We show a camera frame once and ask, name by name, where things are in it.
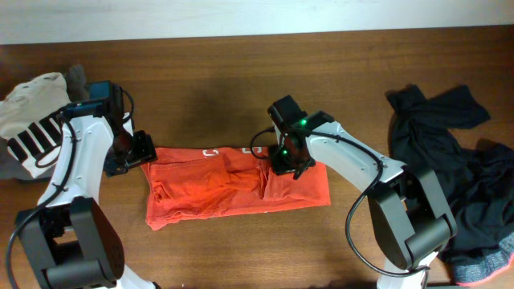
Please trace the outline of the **orange t-shirt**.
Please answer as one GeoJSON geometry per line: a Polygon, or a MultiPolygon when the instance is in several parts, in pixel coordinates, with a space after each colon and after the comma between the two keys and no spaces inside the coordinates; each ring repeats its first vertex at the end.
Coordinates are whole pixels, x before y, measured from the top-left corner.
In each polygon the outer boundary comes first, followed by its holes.
{"type": "Polygon", "coordinates": [[[145,221],[152,230],[186,220],[297,210],[331,203],[325,165],[299,179],[278,175],[267,149],[158,148],[142,165],[149,183],[145,221]]]}

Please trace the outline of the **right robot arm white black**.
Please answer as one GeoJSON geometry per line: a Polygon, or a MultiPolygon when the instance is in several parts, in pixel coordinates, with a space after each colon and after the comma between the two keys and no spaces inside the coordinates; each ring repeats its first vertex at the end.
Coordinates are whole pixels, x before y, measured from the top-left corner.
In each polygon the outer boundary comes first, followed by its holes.
{"type": "Polygon", "coordinates": [[[279,148],[277,157],[294,179],[314,163],[327,165],[360,191],[345,221],[352,250],[351,221],[367,201],[374,237],[386,257],[379,288],[426,288],[430,264],[457,233],[455,218],[435,172],[386,157],[349,135],[325,112],[268,110],[279,148]]]}

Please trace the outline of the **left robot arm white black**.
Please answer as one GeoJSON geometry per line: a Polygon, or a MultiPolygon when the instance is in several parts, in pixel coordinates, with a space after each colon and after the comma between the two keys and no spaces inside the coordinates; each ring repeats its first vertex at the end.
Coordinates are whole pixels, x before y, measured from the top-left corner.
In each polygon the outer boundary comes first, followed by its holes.
{"type": "Polygon", "coordinates": [[[41,288],[156,288],[125,263],[124,247],[99,206],[100,181],[155,161],[145,131],[121,117],[57,116],[62,139],[51,181],[38,205],[21,211],[19,240],[41,288]]]}

